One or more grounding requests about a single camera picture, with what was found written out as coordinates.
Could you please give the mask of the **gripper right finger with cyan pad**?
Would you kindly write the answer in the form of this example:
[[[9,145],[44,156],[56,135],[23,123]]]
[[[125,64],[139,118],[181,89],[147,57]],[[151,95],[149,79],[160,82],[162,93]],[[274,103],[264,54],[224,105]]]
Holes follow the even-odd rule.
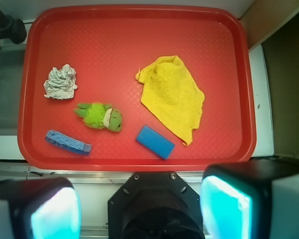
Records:
[[[299,239],[299,160],[211,164],[200,208],[214,239]]]

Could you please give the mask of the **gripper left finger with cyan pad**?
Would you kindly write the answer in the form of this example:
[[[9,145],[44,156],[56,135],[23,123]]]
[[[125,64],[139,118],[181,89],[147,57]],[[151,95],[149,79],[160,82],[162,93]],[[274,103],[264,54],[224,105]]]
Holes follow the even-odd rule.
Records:
[[[81,214],[66,178],[0,181],[0,239],[78,239]]]

